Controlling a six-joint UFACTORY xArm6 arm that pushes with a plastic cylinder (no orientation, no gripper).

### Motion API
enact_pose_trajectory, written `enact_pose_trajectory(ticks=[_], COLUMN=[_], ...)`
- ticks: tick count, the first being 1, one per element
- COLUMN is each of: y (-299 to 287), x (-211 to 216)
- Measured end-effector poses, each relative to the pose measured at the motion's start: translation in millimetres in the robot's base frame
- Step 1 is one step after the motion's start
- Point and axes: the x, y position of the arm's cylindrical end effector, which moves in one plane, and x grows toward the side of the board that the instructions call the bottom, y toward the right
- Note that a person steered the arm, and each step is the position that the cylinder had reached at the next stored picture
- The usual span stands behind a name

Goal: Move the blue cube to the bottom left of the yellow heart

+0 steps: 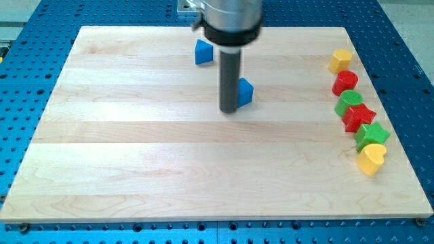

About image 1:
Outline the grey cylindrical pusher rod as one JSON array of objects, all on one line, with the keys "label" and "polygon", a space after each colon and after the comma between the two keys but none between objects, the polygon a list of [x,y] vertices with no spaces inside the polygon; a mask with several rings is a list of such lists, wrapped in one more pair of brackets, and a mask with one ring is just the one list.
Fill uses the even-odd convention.
[{"label": "grey cylindrical pusher rod", "polygon": [[228,53],[220,51],[219,108],[224,113],[237,110],[241,50]]}]

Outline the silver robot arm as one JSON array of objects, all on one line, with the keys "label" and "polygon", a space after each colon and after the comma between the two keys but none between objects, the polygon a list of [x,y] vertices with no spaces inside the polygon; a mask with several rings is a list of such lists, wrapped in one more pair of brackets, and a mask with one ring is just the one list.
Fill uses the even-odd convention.
[{"label": "silver robot arm", "polygon": [[203,29],[205,38],[219,48],[219,109],[238,108],[243,46],[256,40],[262,26],[261,0],[191,0],[199,12],[192,29]]}]

